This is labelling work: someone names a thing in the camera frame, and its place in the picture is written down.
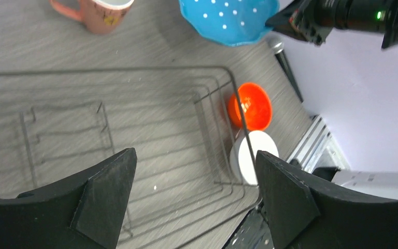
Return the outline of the white bowl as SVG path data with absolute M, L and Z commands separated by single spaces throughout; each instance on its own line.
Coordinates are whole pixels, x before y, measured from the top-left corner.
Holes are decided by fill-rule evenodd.
M 243 184 L 258 185 L 254 169 L 255 158 L 251 155 L 256 155 L 259 150 L 279 157 L 278 147 L 270 135 L 260 130 L 248 133 L 241 130 L 232 146 L 229 160 L 234 176 Z

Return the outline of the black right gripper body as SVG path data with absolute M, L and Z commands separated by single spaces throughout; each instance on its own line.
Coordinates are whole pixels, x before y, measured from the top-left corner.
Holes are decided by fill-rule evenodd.
M 269 17 L 265 26 L 287 37 L 322 45 L 333 28 L 316 22 L 321 1 L 292 1 L 287 7 Z

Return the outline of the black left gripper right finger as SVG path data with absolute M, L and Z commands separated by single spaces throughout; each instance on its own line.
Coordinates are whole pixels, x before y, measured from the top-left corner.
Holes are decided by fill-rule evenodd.
M 338 186 L 266 151 L 254 167 L 275 248 L 398 248 L 398 200 Z

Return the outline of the blue polka dot plate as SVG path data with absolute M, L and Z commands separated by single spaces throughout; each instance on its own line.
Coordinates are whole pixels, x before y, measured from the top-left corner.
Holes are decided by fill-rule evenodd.
M 276 0 L 179 0 L 183 18 L 201 37 L 237 47 L 259 42 L 272 29 L 265 25 L 280 10 Z

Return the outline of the black handheld microphone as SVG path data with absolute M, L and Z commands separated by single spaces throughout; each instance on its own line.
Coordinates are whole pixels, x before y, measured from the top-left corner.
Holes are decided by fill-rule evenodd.
M 267 43 L 271 48 L 273 54 L 275 55 L 277 61 L 279 62 L 285 75 L 287 76 L 289 83 L 292 86 L 294 92 L 296 93 L 299 101 L 303 103 L 304 102 L 303 96 L 296 82 L 291 65 L 284 50 L 284 42 L 281 40 L 279 36 L 272 35 L 267 38 Z

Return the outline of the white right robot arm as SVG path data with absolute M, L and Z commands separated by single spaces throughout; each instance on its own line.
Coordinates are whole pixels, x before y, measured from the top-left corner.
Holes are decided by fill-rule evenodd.
M 383 50 L 398 45 L 398 0 L 292 1 L 266 27 L 321 46 L 333 29 L 382 34 Z

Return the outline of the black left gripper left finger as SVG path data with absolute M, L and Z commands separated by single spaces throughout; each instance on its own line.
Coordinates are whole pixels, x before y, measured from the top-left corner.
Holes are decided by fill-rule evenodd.
M 137 166 L 134 148 L 0 199 L 0 248 L 115 248 Z

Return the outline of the pink mug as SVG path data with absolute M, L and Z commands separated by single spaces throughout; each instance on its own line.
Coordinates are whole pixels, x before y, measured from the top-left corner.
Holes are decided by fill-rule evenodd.
M 58 13 L 84 24 L 90 32 L 108 34 L 121 24 L 134 0 L 83 0 L 78 2 L 78 9 L 65 6 L 59 1 L 50 0 L 49 3 Z

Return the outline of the orange bowl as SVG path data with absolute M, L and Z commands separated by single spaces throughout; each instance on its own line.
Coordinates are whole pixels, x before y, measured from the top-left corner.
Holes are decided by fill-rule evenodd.
M 270 124 L 273 116 L 271 100 L 266 91 L 258 84 L 245 82 L 238 88 L 240 102 L 232 94 L 227 111 L 232 124 L 241 128 L 243 126 L 240 111 L 243 111 L 248 130 L 264 131 Z

